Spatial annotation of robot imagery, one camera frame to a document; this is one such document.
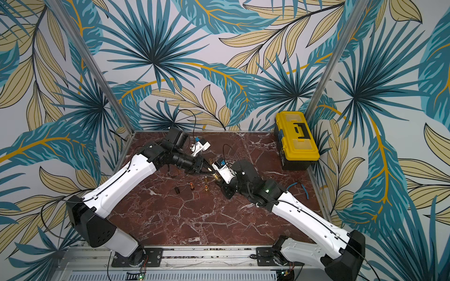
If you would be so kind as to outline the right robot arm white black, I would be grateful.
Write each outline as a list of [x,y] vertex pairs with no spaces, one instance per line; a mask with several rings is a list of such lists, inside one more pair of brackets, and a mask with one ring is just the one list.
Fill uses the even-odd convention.
[[276,265],[303,263],[322,269],[333,281],[355,281],[365,258],[365,237],[333,225],[297,200],[284,186],[262,179],[254,166],[240,160],[227,165],[219,159],[212,165],[218,186],[227,199],[239,193],[258,208],[275,214],[301,232],[312,243],[280,236],[271,248]]

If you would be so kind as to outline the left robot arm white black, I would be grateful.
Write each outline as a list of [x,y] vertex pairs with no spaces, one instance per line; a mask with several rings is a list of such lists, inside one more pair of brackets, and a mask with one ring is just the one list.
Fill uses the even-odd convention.
[[67,202],[71,226],[92,247],[105,247],[128,259],[132,266],[144,260],[143,246],[116,227],[107,217],[114,207],[144,179],[165,165],[174,165],[187,174],[209,174],[212,167],[201,156],[210,147],[196,138],[191,152],[183,150],[189,135],[171,128],[165,138],[143,145],[116,174],[83,197],[72,196]]

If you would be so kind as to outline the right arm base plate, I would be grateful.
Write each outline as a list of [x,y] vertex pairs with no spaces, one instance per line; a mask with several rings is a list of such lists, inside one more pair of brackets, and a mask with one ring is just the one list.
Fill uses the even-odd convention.
[[258,266],[304,266],[301,262],[288,261],[280,251],[272,247],[258,247],[250,258],[256,260]]

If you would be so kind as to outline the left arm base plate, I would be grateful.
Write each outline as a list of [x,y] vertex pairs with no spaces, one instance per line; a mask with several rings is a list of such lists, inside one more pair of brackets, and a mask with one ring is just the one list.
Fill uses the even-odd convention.
[[162,254],[162,248],[138,247],[130,257],[115,253],[111,266],[113,268],[138,268],[143,266],[157,268],[160,267]]

